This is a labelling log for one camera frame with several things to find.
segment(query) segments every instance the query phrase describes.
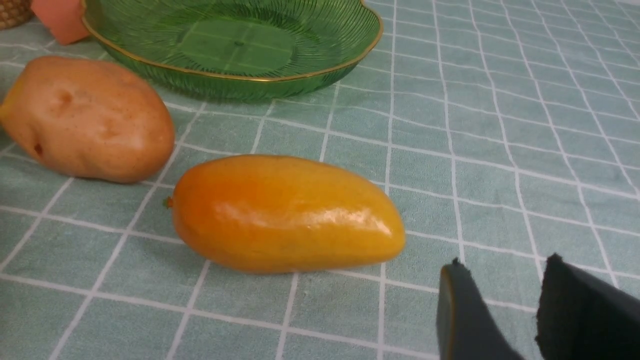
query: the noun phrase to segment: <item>glass bowl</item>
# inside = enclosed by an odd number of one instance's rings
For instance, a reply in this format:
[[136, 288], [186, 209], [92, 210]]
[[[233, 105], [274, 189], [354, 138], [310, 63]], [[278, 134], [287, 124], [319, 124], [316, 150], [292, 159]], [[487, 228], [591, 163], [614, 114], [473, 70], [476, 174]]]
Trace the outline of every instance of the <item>glass bowl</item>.
[[363, 0], [82, 0], [117, 61], [172, 90], [255, 101], [349, 74], [382, 36]]

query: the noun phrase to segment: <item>mango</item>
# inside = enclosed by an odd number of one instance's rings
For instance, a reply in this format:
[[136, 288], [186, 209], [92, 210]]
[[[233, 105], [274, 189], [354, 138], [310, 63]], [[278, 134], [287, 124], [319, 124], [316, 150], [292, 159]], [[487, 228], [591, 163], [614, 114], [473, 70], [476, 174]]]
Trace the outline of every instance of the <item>mango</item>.
[[402, 218], [375, 184], [293, 156], [201, 163], [184, 173], [166, 205], [195, 252], [250, 274], [373, 265], [405, 244]]

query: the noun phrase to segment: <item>wicker basket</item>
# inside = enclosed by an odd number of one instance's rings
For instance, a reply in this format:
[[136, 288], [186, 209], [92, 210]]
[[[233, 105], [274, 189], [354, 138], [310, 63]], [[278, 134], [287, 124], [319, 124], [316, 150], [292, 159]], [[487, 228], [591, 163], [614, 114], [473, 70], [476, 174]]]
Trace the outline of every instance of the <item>wicker basket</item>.
[[21, 25], [32, 16], [31, 0], [0, 0], [0, 30]]

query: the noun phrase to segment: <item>checkered tablecloth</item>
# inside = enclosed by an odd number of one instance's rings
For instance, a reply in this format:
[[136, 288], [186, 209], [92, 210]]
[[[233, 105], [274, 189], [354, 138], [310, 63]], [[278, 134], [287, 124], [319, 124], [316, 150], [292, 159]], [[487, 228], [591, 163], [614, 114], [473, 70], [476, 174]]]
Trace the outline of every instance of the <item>checkered tablecloth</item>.
[[[0, 131], [0, 359], [437, 359], [438, 272], [455, 257], [527, 359], [540, 358], [553, 252], [640, 296], [640, 7], [368, 4], [385, 34], [337, 85], [264, 105], [158, 88], [177, 144], [148, 181], [59, 176]], [[93, 41], [59, 46], [35, 20], [0, 31], [0, 95], [45, 54], [109, 59]], [[405, 251], [278, 276], [206, 262], [162, 200], [189, 167], [248, 152], [380, 185]]]

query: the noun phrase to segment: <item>potato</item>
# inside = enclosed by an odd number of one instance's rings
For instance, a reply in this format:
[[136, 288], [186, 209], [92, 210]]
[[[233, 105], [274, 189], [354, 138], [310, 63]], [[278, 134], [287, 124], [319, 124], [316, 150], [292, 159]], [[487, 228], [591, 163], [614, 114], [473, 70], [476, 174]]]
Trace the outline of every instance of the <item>potato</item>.
[[0, 124], [43, 166], [115, 183], [155, 174], [175, 140], [171, 115], [147, 82], [108, 61], [61, 56], [27, 63]]
[[373, 265], [404, 248], [398, 210], [375, 184], [292, 156], [201, 163], [166, 201], [194, 251], [240, 272], [276, 274]]

